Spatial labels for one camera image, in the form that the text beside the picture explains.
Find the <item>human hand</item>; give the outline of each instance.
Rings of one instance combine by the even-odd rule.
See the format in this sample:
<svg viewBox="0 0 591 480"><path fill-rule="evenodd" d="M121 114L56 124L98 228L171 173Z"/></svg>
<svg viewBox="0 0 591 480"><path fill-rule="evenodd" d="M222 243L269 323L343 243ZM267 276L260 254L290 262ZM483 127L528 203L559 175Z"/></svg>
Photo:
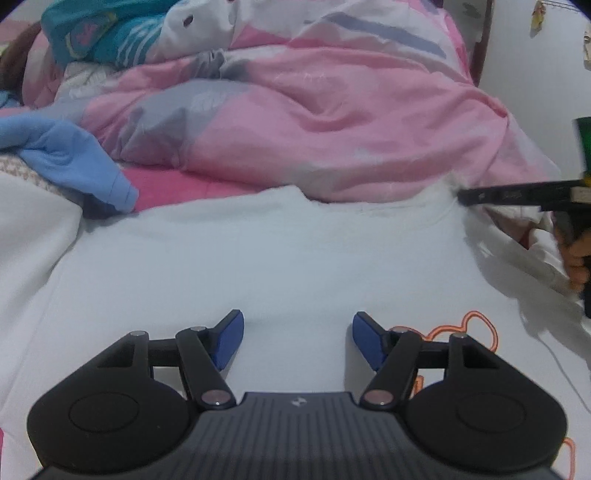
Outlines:
<svg viewBox="0 0 591 480"><path fill-rule="evenodd" d="M589 270L584 266L583 259L591 255L591 229L584 232L571 246L566 245L564 234L559 229L554 230L554 237L558 242L564 270L569 276L570 288L581 293L589 281Z"/></svg>

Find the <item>hanging item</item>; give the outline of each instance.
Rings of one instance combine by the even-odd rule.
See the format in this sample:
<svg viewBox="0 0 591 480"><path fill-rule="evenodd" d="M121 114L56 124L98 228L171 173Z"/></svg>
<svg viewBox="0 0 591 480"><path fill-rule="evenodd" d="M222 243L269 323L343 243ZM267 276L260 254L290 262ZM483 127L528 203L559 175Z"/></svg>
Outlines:
<svg viewBox="0 0 591 480"><path fill-rule="evenodd" d="M534 12L531 14L531 29L540 30L542 23L544 22L544 16L546 15L546 6L542 0L538 0L535 3Z"/></svg>
<svg viewBox="0 0 591 480"><path fill-rule="evenodd" d="M585 36L583 37L583 51L585 62L591 63L591 23L587 23Z"/></svg>

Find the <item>blue towel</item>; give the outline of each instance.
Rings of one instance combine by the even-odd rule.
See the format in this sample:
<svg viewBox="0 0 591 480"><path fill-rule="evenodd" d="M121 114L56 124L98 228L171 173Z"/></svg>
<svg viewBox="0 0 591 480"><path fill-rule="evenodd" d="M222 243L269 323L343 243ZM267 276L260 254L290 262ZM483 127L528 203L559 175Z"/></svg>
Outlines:
<svg viewBox="0 0 591 480"><path fill-rule="evenodd" d="M60 187L93 195L108 210L134 209L138 191L98 140L73 123L34 113L0 118L0 151L8 150Z"/></svg>

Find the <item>blue cloth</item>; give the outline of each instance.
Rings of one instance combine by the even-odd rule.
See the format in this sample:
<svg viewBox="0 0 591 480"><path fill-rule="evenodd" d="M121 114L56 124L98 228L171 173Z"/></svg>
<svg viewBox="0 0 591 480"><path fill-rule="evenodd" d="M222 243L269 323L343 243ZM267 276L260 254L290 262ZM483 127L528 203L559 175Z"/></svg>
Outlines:
<svg viewBox="0 0 591 480"><path fill-rule="evenodd" d="M0 90L0 108L15 108L22 106L17 97L12 92Z"/></svg>
<svg viewBox="0 0 591 480"><path fill-rule="evenodd" d="M98 40L87 59L126 69L145 63L146 54L160 37L165 14L118 22Z"/></svg>
<svg viewBox="0 0 591 480"><path fill-rule="evenodd" d="M41 16L41 26L51 44L56 62L65 67L71 61L92 60L92 51L99 40L120 22L138 17L156 17L160 21L159 15L165 15L176 2L177 0L58 0ZM136 26L124 27L119 37L125 41L131 29ZM120 41L119 37L109 41ZM120 46L123 43L113 44L113 50L117 52Z"/></svg>
<svg viewBox="0 0 591 480"><path fill-rule="evenodd" d="M138 191L85 130L35 113L0 118L0 151L8 150L43 178L60 187L91 194L108 211L134 209Z"/></svg>

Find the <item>white wall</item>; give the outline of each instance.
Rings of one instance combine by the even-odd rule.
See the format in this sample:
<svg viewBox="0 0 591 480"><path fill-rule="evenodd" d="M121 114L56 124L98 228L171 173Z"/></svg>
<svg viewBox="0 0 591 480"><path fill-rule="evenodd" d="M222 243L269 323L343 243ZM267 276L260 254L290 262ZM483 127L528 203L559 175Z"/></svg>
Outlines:
<svg viewBox="0 0 591 480"><path fill-rule="evenodd" d="M542 30L531 38L534 5L496 0L480 86L513 112L565 179L578 178L582 156L573 120L591 116L591 71L583 64L587 19L548 6Z"/></svg>
<svg viewBox="0 0 591 480"><path fill-rule="evenodd" d="M55 0L27 0L10 15L13 20L25 20L28 22L36 22L41 18L41 14L49 7Z"/></svg>

